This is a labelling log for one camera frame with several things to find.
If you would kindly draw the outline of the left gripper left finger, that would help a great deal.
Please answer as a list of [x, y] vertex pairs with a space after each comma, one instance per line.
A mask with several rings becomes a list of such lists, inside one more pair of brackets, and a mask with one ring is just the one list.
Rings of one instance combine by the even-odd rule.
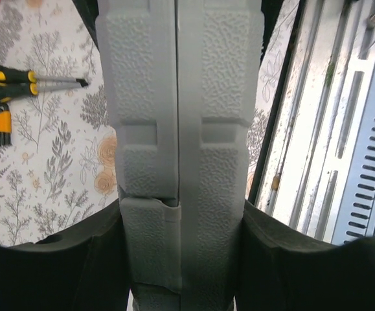
[[0, 246], [0, 310], [125, 310], [119, 203], [36, 243]]

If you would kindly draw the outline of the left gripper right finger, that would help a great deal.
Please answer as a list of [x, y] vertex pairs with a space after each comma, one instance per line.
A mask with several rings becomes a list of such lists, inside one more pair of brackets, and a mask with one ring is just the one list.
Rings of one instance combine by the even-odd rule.
[[334, 246], [246, 202], [240, 251], [238, 310], [375, 310], [375, 237]]

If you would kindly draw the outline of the grey plastic tool case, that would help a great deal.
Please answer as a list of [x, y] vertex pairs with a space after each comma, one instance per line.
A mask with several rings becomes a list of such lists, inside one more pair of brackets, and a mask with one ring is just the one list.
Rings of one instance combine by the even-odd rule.
[[99, 1], [97, 40], [137, 310], [230, 310], [260, 1]]

